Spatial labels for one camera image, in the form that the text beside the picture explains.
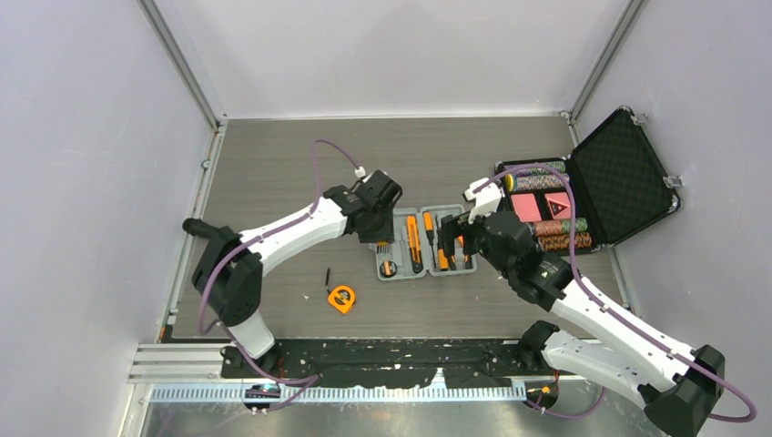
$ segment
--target screwdriver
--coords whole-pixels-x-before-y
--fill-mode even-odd
[[[426,229],[426,238],[429,240],[429,247],[432,249],[432,266],[437,270],[437,259],[434,257],[434,223],[432,223],[432,214],[423,213],[423,227]]]
[[[461,250],[463,250],[463,235],[459,236],[459,243],[461,243]],[[472,268],[472,257],[470,257],[469,255],[463,256],[463,267],[465,269]]]
[[[411,249],[411,263],[413,273],[421,273],[423,270],[423,261],[421,259],[421,240],[418,235],[418,220],[415,216],[408,216],[408,242]]]
[[[434,220],[437,222],[437,235],[440,235],[440,220],[437,216],[434,216]],[[442,250],[440,243],[437,243],[437,255],[440,258],[440,271],[448,271],[448,259],[445,258],[445,251]]]

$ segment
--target tape measure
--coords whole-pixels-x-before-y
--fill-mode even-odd
[[[356,301],[356,293],[354,293],[354,290],[352,290],[351,287],[347,285],[339,285],[338,287],[335,287],[330,292],[330,295],[327,296],[327,302],[329,302],[330,305],[335,307],[336,310],[342,312],[343,314],[348,314]]]

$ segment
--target case latch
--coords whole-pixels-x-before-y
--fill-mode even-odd
[[[662,180],[668,188],[681,188],[684,186],[684,181],[680,176],[663,176]]]

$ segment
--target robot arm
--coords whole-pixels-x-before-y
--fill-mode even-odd
[[[183,229],[209,240],[193,272],[193,284],[203,293],[215,266],[239,245],[254,241],[219,273],[207,301],[249,356],[257,359],[274,343],[258,311],[262,278],[303,250],[342,235],[356,232],[362,243],[393,242],[393,210],[401,194],[398,184],[376,170],[351,188],[325,191],[312,213],[309,206],[239,234],[189,218]]]
[[[569,263],[540,251],[531,228],[512,212],[495,212],[501,191],[481,179],[464,193],[470,212],[442,220],[439,244],[446,257],[453,241],[464,239],[464,255],[480,254],[524,300],[584,328],[605,347],[578,340],[544,321],[520,341],[523,361],[534,370],[569,371],[614,390],[645,410],[660,429],[675,437],[694,436],[723,390],[700,372],[676,359],[696,362],[723,379],[724,356],[706,345],[695,351],[638,319],[610,300],[588,279],[577,282]],[[662,351],[630,326],[666,345]]]

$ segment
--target metal floor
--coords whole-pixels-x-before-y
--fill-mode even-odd
[[[401,184],[404,195],[397,208],[463,203],[462,191],[490,176],[497,161],[564,156],[573,148],[560,117],[230,121],[204,220],[241,231],[309,205],[314,195],[310,143],[318,137],[345,147],[368,171],[380,168]],[[323,189],[355,180],[349,162],[331,147],[320,148],[320,170]],[[194,267],[205,244],[194,245]],[[519,338],[539,319],[588,337],[520,300],[486,262],[468,276],[381,282],[374,259],[355,236],[346,236],[284,262],[263,280],[264,320],[278,338]],[[606,253],[578,259],[596,286],[621,301]],[[357,293],[357,305],[346,316],[327,303],[327,268],[331,286],[346,284]],[[180,294],[175,338],[198,336],[198,303],[188,281]]]

